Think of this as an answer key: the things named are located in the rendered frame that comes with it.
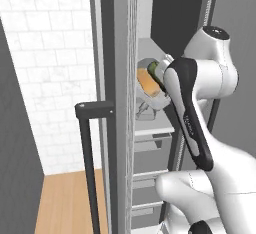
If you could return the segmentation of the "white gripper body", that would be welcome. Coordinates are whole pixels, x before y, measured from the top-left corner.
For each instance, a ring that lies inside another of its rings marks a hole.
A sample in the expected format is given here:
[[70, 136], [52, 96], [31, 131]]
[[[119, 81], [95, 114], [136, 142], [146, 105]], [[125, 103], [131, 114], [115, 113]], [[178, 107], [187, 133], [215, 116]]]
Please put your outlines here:
[[162, 110], [166, 106], [168, 106], [171, 102], [169, 96], [166, 96], [162, 91], [158, 91], [153, 95], [145, 95], [145, 102], [154, 110]]

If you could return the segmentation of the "clear fish container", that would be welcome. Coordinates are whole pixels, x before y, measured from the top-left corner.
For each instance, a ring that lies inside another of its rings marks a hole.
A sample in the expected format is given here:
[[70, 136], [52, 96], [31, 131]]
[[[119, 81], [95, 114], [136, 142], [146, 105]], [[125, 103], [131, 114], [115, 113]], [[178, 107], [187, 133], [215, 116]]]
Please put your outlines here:
[[156, 118], [156, 111], [144, 102], [138, 103], [135, 117], [138, 121], [153, 121]]

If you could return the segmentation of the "orange squash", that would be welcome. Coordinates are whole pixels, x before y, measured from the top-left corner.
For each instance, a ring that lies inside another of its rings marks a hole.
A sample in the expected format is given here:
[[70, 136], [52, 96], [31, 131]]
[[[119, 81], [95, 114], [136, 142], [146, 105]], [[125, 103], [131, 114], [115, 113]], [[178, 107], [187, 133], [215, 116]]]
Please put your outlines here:
[[147, 95], [155, 97], [160, 93], [160, 86], [154, 81], [145, 68], [137, 69], [137, 79]]

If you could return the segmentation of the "white fridge rack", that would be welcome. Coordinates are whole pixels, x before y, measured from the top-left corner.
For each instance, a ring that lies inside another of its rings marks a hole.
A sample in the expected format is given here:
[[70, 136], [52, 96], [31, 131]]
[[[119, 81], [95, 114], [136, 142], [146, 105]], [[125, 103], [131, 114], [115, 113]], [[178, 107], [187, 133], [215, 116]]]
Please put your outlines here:
[[153, 128], [153, 129], [145, 129], [145, 130], [136, 130], [135, 136], [146, 136], [146, 135], [154, 135], [154, 134], [164, 134], [164, 133], [173, 133], [175, 129], [171, 127], [164, 128]]
[[168, 169], [165, 169], [165, 170], [137, 173], [137, 174], [133, 175], [133, 181], [155, 179], [159, 175], [164, 174], [164, 173], [168, 173], [168, 172], [169, 172]]
[[145, 204], [139, 204], [139, 205], [133, 205], [132, 206], [132, 211], [137, 211], [137, 210], [143, 210], [143, 209], [148, 209], [148, 208], [154, 208], [154, 207], [159, 207], [163, 204], [163, 201], [157, 201], [157, 202], [152, 202], [152, 203], [145, 203]]

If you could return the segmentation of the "green cucumber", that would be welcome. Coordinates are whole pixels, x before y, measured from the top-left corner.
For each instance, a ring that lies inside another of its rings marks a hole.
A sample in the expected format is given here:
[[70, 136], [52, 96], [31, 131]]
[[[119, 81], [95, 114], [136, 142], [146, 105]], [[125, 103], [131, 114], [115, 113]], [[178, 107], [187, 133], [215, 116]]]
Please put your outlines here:
[[156, 78], [156, 68], [158, 66], [158, 62], [157, 61], [153, 61], [151, 62], [148, 67], [147, 67], [147, 71], [148, 73], [151, 75], [152, 78]]

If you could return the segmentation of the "clear vegetable container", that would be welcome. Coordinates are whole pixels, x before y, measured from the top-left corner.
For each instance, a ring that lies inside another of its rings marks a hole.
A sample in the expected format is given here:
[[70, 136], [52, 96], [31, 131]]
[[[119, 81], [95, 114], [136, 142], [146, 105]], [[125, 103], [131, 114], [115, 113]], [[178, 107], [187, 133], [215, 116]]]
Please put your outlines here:
[[[147, 70], [147, 67], [148, 65], [153, 62], [153, 61], [157, 61], [155, 58], [143, 58], [141, 59], [138, 64], [137, 64], [137, 69], [138, 68], [145, 68]], [[155, 82], [158, 83], [158, 85], [160, 86], [160, 83], [159, 81], [156, 79], [156, 78], [153, 78]], [[144, 95], [146, 95], [146, 93], [144, 92], [144, 90], [142, 89], [138, 79], [137, 79], [137, 86], [138, 86], [138, 89], [140, 90], [140, 92]]]

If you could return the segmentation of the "grey fridge door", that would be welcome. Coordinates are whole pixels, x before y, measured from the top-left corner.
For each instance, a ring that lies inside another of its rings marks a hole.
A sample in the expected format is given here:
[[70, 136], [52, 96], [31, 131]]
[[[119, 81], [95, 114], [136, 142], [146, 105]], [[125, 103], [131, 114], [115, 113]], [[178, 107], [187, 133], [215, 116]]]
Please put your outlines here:
[[208, 25], [221, 28], [230, 36], [229, 51], [238, 73], [238, 85], [244, 65], [234, 62], [243, 60], [245, 55], [242, 51], [251, 48], [250, 44], [256, 35], [255, 31], [250, 30], [255, 13], [256, 0], [216, 0], [212, 23]]
[[90, 0], [109, 234], [131, 234], [139, 0]]

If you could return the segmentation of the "dark grey cabinet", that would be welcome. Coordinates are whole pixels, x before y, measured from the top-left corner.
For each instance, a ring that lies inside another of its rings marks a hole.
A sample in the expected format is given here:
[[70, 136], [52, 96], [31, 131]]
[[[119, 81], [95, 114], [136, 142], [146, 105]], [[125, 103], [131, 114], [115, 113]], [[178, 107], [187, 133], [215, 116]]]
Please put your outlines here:
[[43, 179], [0, 20], [0, 234], [34, 234]]

